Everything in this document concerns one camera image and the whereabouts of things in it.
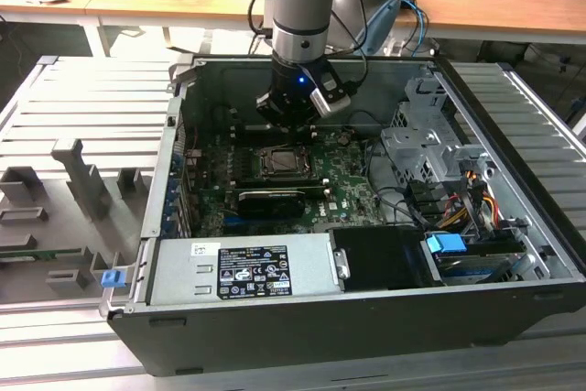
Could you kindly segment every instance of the blue tab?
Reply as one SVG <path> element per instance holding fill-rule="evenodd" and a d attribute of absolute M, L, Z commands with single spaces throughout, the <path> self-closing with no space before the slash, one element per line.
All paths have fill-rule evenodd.
<path fill-rule="evenodd" d="M 123 270 L 110 269 L 102 274 L 103 288 L 123 288 L 126 283 L 126 272 Z"/>
<path fill-rule="evenodd" d="M 433 234 L 427 240 L 431 253 L 466 252 L 468 248 L 459 234 Z"/>

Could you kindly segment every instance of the wooden table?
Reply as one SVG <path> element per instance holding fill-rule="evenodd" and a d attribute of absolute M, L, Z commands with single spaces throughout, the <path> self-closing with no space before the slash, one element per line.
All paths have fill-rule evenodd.
<path fill-rule="evenodd" d="M 586 44 L 586 0 L 417 0 L 429 16 L 428 36 L 506 41 Z M 84 27 L 92 53 L 107 55 L 102 26 L 161 26 L 248 29 L 250 0 L 68 0 L 26 5 L 0 0 L 8 21 L 69 23 Z M 260 16 L 262 2 L 255 15 Z M 405 36 L 415 25 L 402 11 L 393 34 Z"/>
<path fill-rule="evenodd" d="M 586 0 L 417 0 L 438 38 L 586 44 Z M 413 27 L 404 11 L 396 27 Z"/>

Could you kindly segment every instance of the motherboard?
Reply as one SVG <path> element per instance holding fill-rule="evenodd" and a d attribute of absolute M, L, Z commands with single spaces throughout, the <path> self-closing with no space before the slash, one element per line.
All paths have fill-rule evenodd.
<path fill-rule="evenodd" d="M 364 143 L 344 132 L 296 145 L 247 146 L 202 137 L 188 161 L 194 236 L 311 234 L 383 224 L 364 176 Z"/>

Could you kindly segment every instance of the red wire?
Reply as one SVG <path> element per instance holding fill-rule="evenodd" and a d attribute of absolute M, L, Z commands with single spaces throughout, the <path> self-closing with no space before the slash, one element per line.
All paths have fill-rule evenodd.
<path fill-rule="evenodd" d="M 446 211 L 443 213 L 443 216 L 446 217 L 448 215 L 448 211 L 450 210 L 451 206 L 450 206 L 450 202 L 459 199 L 460 196 L 457 194 L 454 194 L 453 196 L 451 196 L 448 201 L 446 201 Z"/>
<path fill-rule="evenodd" d="M 498 203 L 496 202 L 496 199 L 493 199 L 494 202 L 494 226 L 496 226 L 498 228 Z"/>

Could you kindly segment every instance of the sticker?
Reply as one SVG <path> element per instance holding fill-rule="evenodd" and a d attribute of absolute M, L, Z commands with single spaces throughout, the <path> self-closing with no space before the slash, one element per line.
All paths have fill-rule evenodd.
<path fill-rule="evenodd" d="M 36 261 L 34 256 L 5 256 L 0 258 L 0 263 L 23 263 L 25 261 Z"/>
<path fill-rule="evenodd" d="M 292 295 L 286 246 L 218 250 L 218 297 L 245 299 Z"/>
<path fill-rule="evenodd" d="M 211 255 L 216 256 L 220 249 L 219 243 L 192 243 L 191 244 L 191 256 Z"/>

